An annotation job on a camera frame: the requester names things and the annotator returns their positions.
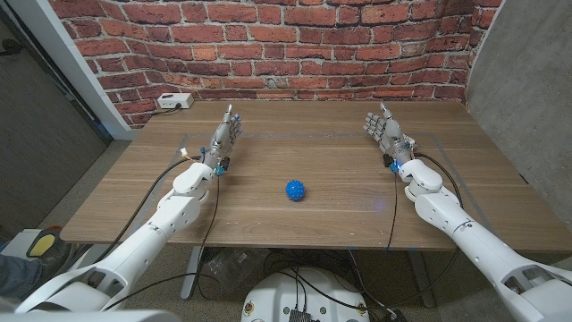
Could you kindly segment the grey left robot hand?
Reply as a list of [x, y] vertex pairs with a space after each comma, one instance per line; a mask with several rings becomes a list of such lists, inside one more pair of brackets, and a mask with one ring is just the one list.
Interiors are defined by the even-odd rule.
[[241, 118], [232, 112], [232, 104], [229, 104], [222, 122], [209, 141], [203, 163], [209, 165], [217, 175], [228, 171], [233, 146], [241, 133]]

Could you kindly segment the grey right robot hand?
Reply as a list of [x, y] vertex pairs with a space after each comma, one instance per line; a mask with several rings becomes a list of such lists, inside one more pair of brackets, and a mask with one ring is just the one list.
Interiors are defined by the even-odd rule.
[[413, 159], [415, 142], [402, 132], [399, 123], [383, 101], [380, 103], [380, 109], [380, 114], [367, 114], [363, 128], [382, 151], [384, 166], [396, 174], [405, 163]]

